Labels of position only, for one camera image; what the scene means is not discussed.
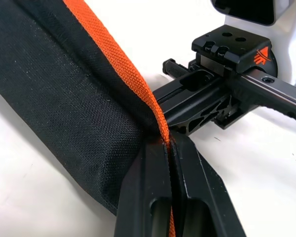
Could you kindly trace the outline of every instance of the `orange webbing strap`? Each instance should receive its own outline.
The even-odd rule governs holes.
[[[64,0],[64,3],[101,49],[119,77],[151,108],[157,119],[161,136],[165,143],[169,145],[170,132],[162,109],[133,63],[84,0]],[[169,237],[175,237],[172,210]]]

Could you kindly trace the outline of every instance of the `black fabric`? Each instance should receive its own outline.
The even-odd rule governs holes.
[[[86,66],[110,88],[114,97],[149,133],[159,133],[152,110],[117,75],[100,48],[62,0],[16,0],[78,64]]]
[[[58,0],[45,2],[62,10]],[[0,94],[79,185],[116,214],[122,179],[143,139],[140,116],[127,112],[127,100],[128,110],[114,100],[111,81],[103,84],[107,77],[121,85],[90,39],[75,38],[81,27],[57,14],[55,40],[15,2],[0,0]],[[71,46],[81,51],[76,57]]]

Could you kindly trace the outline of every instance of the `orange trim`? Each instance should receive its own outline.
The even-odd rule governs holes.
[[[102,22],[83,0],[63,1],[90,37],[94,40],[96,45],[101,49],[119,77],[151,108],[157,119],[160,134],[164,142],[167,146],[169,146],[170,132],[167,121],[163,115],[162,109],[158,105],[157,100],[144,78],[140,75],[138,70],[119,47],[114,38],[109,34]],[[169,237],[175,236],[174,220],[171,209]]]

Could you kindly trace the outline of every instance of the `white background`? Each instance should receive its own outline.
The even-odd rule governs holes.
[[[209,0],[88,0],[153,89],[162,62],[187,64],[194,38],[224,22]],[[296,237],[296,122],[260,108],[191,138],[222,177],[248,237]],[[0,96],[0,237],[112,237],[88,196]]]

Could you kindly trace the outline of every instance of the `orange logo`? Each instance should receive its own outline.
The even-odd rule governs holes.
[[[264,65],[267,61],[271,61],[271,59],[268,58],[268,46],[261,50],[257,49],[257,54],[255,55],[254,62],[257,65],[259,63],[262,63]]]

